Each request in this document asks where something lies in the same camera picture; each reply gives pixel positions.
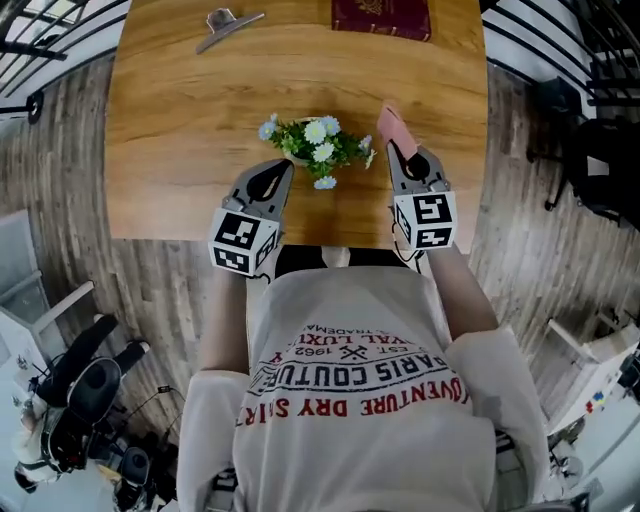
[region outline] wooden table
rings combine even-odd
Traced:
[[[316,191],[296,172],[285,242],[390,247],[391,183],[375,131],[383,100],[442,160],[457,193],[457,242],[468,252],[485,168],[486,61],[478,0],[429,0],[422,43],[330,28],[329,0],[134,0],[111,83],[106,189],[116,238],[204,240],[240,172],[279,153],[258,139],[282,119],[333,115],[374,135],[380,153]],[[217,7],[266,18],[202,55]]]

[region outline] book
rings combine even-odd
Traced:
[[[331,20],[333,30],[431,38],[427,0],[331,0]]]

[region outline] flower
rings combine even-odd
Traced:
[[[376,153],[375,149],[371,150],[371,153],[369,153],[369,156],[367,157],[367,162],[364,164],[364,168],[368,169],[369,167],[371,167],[371,162],[373,162],[373,157],[376,156],[378,153]]]
[[[320,122],[324,125],[329,135],[333,136],[340,133],[340,123],[335,117],[326,116],[320,119]]]
[[[320,121],[311,121],[304,129],[304,138],[311,144],[320,144],[324,142],[324,138],[327,136],[327,130]]]
[[[269,140],[276,131],[276,124],[273,121],[267,121],[258,130],[258,136],[261,140]]]
[[[367,135],[364,139],[360,141],[358,147],[362,150],[363,153],[369,153],[369,148],[371,147],[371,141],[373,137],[371,135]]]
[[[326,162],[331,155],[333,155],[334,150],[333,144],[331,142],[325,142],[316,148],[313,152],[313,159],[316,162]]]
[[[333,176],[325,176],[324,178],[316,180],[316,182],[313,184],[313,188],[315,188],[316,190],[331,190],[336,186],[336,183],[338,183],[338,180],[336,180]]]

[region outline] wooden floor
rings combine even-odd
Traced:
[[[186,391],[211,269],[204,244],[109,237],[103,156],[112,63],[100,59],[50,86],[37,125],[17,121],[0,135],[0,215],[29,209],[51,302],[95,281],[92,298],[59,322],[67,342],[101,311],[122,324],[105,354],[133,337],[152,345],[125,381],[123,402],[132,409],[158,386]],[[470,265],[500,320],[516,332],[539,390],[557,393],[568,377],[552,364],[546,321],[554,317],[586,338],[598,309],[636,313],[640,236],[579,208],[569,193],[546,212],[559,168],[525,158],[544,123],[526,87],[491,66],[489,90],[487,175]],[[161,434],[181,407],[177,394],[162,395],[136,415],[135,426]]]

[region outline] black chair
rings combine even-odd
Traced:
[[[626,119],[590,119],[577,125],[561,141],[562,156],[544,155],[527,150],[527,159],[554,160],[562,164],[562,178],[553,201],[545,202],[552,211],[567,186],[583,206],[596,215],[621,225],[625,221],[640,230],[640,127]],[[591,157],[609,166],[608,175],[590,176],[587,159]]]

